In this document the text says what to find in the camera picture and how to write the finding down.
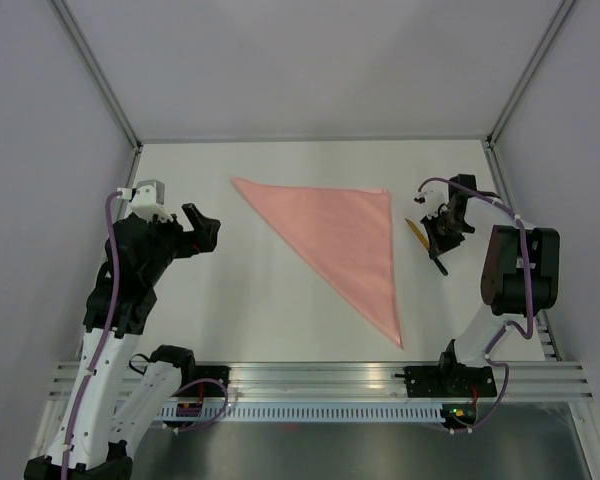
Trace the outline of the right aluminium frame post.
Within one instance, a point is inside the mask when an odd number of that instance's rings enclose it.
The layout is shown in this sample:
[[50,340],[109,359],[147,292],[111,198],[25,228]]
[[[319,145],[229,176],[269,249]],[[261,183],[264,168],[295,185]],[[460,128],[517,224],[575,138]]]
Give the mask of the right aluminium frame post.
[[578,5],[578,0],[561,0],[558,3],[555,12],[552,14],[539,41],[534,47],[531,56],[529,57],[520,76],[514,84],[510,95],[500,110],[496,121],[485,137],[485,146],[488,149],[493,149],[499,138],[502,136],[505,128],[509,124],[514,112],[516,111],[516,108],[522,101],[533,79],[538,74],[544,61],[549,55],[551,48],[556,43],[559,35]]

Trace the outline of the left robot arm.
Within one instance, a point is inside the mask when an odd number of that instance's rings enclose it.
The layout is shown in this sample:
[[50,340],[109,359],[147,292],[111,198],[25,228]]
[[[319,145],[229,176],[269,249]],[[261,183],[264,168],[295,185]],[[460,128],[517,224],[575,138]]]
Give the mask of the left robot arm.
[[86,301],[81,358],[65,415],[50,446],[27,462],[27,479],[128,479],[135,451],[171,397],[192,393],[201,378],[192,350],[161,345],[139,383],[118,400],[129,362],[157,302],[155,286],[176,260],[211,253],[221,223],[194,204],[176,216],[131,212],[108,221],[106,260]]

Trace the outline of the aluminium frame post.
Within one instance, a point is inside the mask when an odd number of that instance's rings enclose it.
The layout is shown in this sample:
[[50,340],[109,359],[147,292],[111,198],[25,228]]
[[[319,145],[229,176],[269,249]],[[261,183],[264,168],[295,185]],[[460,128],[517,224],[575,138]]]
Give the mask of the aluminium frame post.
[[65,0],[49,0],[47,4],[64,30],[69,43],[96,87],[114,123],[123,134],[132,151],[138,153],[141,150],[142,141],[125,113],[69,3]]
[[539,41],[534,47],[531,56],[529,57],[520,76],[514,84],[510,95],[500,110],[496,121],[485,137],[485,146],[488,149],[493,149],[499,138],[502,136],[505,128],[509,124],[514,112],[516,111],[516,108],[522,101],[533,79],[538,74],[544,61],[549,55],[551,48],[556,43],[559,35],[578,5],[578,0],[561,0],[558,3],[555,12],[552,14]]

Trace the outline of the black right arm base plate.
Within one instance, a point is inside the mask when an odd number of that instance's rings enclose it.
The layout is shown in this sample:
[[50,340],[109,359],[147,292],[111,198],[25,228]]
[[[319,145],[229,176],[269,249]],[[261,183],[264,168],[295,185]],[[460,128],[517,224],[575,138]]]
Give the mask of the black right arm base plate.
[[498,395],[490,367],[457,366],[444,371],[439,366],[407,366],[395,374],[409,398],[495,398]]

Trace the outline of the yellow knife black handle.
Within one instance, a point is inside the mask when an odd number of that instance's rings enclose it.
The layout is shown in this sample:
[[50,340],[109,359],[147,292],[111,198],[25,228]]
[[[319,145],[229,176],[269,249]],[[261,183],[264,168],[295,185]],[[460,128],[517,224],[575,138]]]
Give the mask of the yellow knife black handle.
[[[423,234],[423,232],[419,229],[419,227],[412,220],[406,218],[405,222],[409,226],[410,230],[415,235],[415,237],[418,239],[420,244],[424,247],[424,249],[427,252],[429,252],[430,251],[430,243],[429,243],[429,240]],[[434,263],[436,268],[439,270],[439,272],[443,276],[449,275],[446,267],[441,263],[441,261],[438,258],[430,258],[430,260]]]

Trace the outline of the left aluminium frame post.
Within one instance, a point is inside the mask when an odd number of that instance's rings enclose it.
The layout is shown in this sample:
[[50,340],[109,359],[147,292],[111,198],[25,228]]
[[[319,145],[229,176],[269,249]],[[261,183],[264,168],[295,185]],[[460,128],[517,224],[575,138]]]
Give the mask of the left aluminium frame post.
[[96,87],[114,123],[123,134],[132,151],[138,153],[141,150],[142,141],[125,113],[69,3],[65,0],[49,0],[47,4],[64,30],[69,43]]

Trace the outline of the left side aluminium rail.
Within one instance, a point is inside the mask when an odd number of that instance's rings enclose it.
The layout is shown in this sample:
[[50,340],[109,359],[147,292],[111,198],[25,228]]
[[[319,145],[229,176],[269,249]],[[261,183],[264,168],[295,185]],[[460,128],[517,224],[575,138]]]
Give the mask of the left side aluminium rail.
[[136,147],[134,149],[132,160],[131,160],[130,166],[129,166],[127,174],[126,174],[125,181],[123,183],[124,188],[132,188],[134,186],[134,181],[135,181],[139,161],[141,159],[142,150],[143,150],[142,146]]

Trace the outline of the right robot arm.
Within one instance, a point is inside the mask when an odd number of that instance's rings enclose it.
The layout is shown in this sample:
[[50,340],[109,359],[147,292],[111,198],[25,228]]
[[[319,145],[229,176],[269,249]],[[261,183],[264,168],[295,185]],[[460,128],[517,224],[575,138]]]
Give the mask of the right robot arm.
[[479,190],[470,174],[458,174],[444,183],[446,194],[422,182],[414,199],[425,211],[420,222],[426,250],[444,272],[442,255],[460,247],[470,234],[486,236],[479,287],[482,305],[436,365],[405,369],[404,376],[413,397],[467,396],[471,388],[493,397],[493,371],[500,365],[493,354],[500,341],[512,332],[531,339],[536,315],[556,303],[560,235],[553,228],[524,221],[497,194]]

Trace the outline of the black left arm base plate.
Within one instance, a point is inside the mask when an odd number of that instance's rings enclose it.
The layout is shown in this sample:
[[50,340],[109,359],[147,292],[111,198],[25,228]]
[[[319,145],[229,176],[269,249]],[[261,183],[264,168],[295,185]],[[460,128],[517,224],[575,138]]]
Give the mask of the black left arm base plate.
[[184,388],[179,390],[176,396],[196,402],[223,398],[222,386],[229,386],[230,372],[231,368],[227,365],[198,366],[191,381],[184,384]]

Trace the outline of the pink cloth napkin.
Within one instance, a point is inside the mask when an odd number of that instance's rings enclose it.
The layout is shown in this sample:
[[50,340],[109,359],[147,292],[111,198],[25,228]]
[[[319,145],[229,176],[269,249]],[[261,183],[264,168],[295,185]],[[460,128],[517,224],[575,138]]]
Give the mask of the pink cloth napkin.
[[403,347],[387,190],[277,186],[238,177],[232,184],[307,265]]

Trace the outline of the aluminium front rail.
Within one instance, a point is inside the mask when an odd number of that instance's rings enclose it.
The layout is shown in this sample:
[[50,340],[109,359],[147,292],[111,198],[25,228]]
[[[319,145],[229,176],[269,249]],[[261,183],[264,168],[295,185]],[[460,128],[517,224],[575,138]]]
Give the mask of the aluminium front rail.
[[[230,395],[246,402],[394,402],[417,400],[416,382],[405,378],[413,362],[234,362],[229,368]],[[491,383],[508,402],[593,400],[585,370],[577,362],[511,362],[509,382],[495,367]]]

